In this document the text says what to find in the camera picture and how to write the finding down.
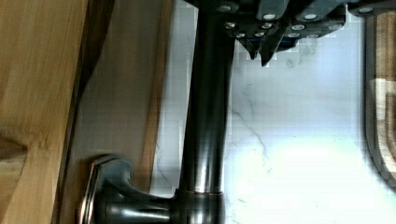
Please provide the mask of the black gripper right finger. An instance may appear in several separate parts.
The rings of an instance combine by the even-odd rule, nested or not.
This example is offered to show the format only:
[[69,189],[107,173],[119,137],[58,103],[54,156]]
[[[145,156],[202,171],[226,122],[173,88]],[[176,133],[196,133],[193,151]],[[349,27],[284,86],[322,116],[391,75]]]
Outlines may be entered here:
[[282,40],[318,38],[346,23],[346,0],[261,0],[261,19],[274,16],[274,31],[261,40],[262,66],[268,64]]

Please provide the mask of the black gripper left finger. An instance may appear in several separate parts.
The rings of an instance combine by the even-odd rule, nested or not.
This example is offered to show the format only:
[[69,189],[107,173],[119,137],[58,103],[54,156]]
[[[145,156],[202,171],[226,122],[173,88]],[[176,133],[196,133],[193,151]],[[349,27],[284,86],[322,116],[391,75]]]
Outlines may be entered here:
[[282,39],[282,0],[216,0],[224,29],[254,60],[271,60]]

